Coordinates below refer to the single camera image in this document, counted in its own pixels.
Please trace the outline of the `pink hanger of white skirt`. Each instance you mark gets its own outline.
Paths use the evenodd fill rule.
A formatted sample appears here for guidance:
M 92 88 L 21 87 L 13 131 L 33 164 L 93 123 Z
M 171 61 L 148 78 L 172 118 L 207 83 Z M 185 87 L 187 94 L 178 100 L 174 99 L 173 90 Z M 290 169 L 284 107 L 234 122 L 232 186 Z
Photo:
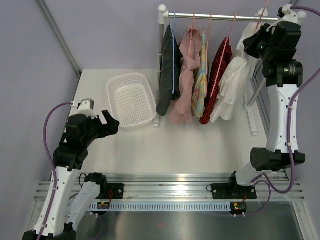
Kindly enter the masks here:
M 269 0 L 266 0 L 264 8 L 260 9 L 258 13 L 255 15 L 256 17 L 259 17 L 258 21 L 249 23 L 248 26 L 245 28 L 242 34 L 244 39 L 250 38 L 258 32 L 258 28 L 261 26 L 262 17 L 265 17 L 268 15 L 268 10 L 267 10 L 268 4 L 269 4 Z

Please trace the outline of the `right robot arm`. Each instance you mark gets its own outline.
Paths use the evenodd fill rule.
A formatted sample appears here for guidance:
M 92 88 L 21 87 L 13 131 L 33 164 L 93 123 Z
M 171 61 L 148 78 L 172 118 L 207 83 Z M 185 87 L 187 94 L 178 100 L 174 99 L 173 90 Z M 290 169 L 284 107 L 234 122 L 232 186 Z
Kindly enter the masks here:
M 253 148 L 250 162 L 229 178 L 226 190 L 232 198 L 239 198 L 245 188 L 269 173 L 290 169 L 293 175 L 295 167 L 306 161 L 296 137 L 303 66 L 294 60 L 294 55 L 301 35 L 299 24 L 281 21 L 275 25 L 264 24 L 256 34 L 243 41 L 245 53 L 263 63 L 262 74 L 270 100 L 270 125 L 266 147 Z

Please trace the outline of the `white ruffled skirt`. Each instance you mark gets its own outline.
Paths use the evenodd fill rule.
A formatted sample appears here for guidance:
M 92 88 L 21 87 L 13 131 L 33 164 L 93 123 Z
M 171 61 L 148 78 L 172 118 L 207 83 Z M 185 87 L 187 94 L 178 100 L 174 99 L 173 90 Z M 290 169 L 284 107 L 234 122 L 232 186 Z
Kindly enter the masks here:
M 245 52 L 243 41 L 256 34 L 263 24 L 263 22 L 251 22 L 242 32 L 236 50 L 232 54 L 231 62 L 219 82 L 217 102 L 210 116 L 212 123 L 218 118 L 222 118 L 225 121 L 231 120 L 236 103 L 246 92 L 258 59 L 249 56 Z

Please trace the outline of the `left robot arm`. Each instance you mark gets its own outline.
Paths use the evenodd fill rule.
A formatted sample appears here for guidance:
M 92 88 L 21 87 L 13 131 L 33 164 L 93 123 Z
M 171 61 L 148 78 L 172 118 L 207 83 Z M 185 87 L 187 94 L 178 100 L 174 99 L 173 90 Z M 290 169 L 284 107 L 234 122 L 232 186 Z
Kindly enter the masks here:
M 34 228 L 23 234 L 24 240 L 74 240 L 77 228 L 94 199 L 107 196 L 107 177 L 102 173 L 86 176 L 80 192 L 70 200 L 73 185 L 80 175 L 89 146 L 97 139 L 116 135 L 120 122 L 108 110 L 92 117 L 83 112 L 70 116 L 58 148 L 50 157 L 52 180 L 44 207 Z

